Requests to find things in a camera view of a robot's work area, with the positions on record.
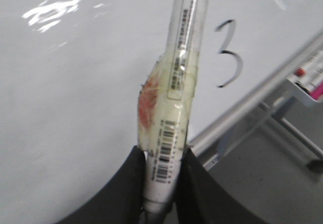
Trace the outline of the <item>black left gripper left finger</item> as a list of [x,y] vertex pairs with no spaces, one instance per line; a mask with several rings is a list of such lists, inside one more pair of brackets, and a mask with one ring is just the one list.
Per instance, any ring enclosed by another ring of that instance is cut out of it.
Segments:
[[112,179],[59,223],[138,223],[144,174],[144,153],[134,146]]

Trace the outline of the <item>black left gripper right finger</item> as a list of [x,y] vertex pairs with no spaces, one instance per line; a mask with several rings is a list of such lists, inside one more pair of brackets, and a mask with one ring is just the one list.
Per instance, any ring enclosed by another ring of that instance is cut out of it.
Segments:
[[179,223],[256,223],[256,215],[216,183],[191,150],[182,159],[175,202]]

